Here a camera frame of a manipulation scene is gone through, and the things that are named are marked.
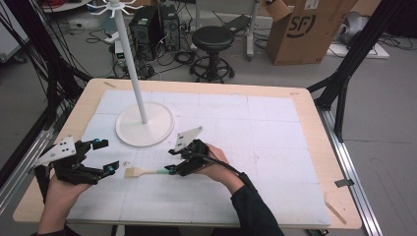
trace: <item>wooden brush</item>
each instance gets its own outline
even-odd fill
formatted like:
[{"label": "wooden brush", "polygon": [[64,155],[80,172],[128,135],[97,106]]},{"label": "wooden brush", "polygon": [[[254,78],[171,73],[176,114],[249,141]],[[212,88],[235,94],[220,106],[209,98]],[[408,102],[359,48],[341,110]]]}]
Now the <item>wooden brush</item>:
[{"label": "wooden brush", "polygon": [[141,167],[130,167],[126,168],[125,177],[139,177],[143,174],[168,174],[169,170],[167,169],[158,169],[158,170],[144,170]]}]

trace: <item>wooden table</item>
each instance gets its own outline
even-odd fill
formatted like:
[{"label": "wooden table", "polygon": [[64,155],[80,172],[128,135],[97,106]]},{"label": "wooden table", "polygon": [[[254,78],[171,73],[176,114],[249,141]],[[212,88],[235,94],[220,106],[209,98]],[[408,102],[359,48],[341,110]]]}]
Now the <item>wooden table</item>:
[{"label": "wooden table", "polygon": [[[140,81],[143,91],[242,94],[292,98],[300,124],[318,175],[328,213],[329,228],[357,229],[362,221],[347,187],[337,188],[335,181],[343,179],[327,133],[316,110],[313,98],[304,88],[275,88]],[[73,135],[79,140],[107,89],[132,89],[130,81],[94,79],[86,87],[77,105],[65,123],[57,140]],[[43,211],[42,198],[36,181],[32,181],[13,215],[18,222],[38,222]]]}]

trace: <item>black sleeve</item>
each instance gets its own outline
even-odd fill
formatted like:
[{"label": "black sleeve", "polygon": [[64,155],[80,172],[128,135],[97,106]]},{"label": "black sleeve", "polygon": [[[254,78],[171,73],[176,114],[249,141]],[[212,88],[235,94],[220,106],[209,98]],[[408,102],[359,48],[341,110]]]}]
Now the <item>black sleeve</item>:
[{"label": "black sleeve", "polygon": [[257,190],[243,186],[233,194],[231,200],[239,217],[242,235],[284,236]]},{"label": "black sleeve", "polygon": [[64,230],[60,230],[60,231],[57,231],[57,232],[47,233],[47,234],[34,233],[34,234],[31,234],[30,236],[65,236],[65,232],[64,232]]}]

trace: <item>white stand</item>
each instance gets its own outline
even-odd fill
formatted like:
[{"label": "white stand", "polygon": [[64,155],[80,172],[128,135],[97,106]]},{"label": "white stand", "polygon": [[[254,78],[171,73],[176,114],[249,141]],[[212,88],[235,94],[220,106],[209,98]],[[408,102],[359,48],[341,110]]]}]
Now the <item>white stand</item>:
[{"label": "white stand", "polygon": [[[132,4],[135,1],[136,0],[133,0],[126,4]],[[120,41],[122,43],[123,52],[125,53],[133,90],[135,91],[136,101],[138,102],[138,106],[128,108],[120,114],[116,122],[117,135],[123,142],[132,146],[144,148],[156,145],[171,134],[174,128],[174,118],[169,109],[162,104],[144,104],[122,15],[122,11],[131,15],[124,10],[125,7],[139,9],[142,8],[142,6],[137,8],[126,6],[125,3],[120,3],[119,0],[110,0],[109,2],[103,0],[103,2],[106,3],[105,6],[96,7],[89,5],[89,7],[105,8],[99,13],[92,13],[94,15],[103,14],[107,10],[112,11],[111,18],[114,18],[117,30],[119,31]]]}]

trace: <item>computer tower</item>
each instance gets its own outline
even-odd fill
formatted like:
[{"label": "computer tower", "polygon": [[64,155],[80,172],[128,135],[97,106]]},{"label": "computer tower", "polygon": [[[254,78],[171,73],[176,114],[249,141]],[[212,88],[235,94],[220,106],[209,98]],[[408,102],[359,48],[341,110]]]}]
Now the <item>computer tower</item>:
[{"label": "computer tower", "polygon": [[180,21],[174,5],[162,5],[159,7],[162,20],[162,32],[165,49],[168,51],[180,50]]},{"label": "computer tower", "polygon": [[144,6],[138,9],[129,23],[138,59],[154,60],[156,46],[162,40],[162,30],[157,8]]}]

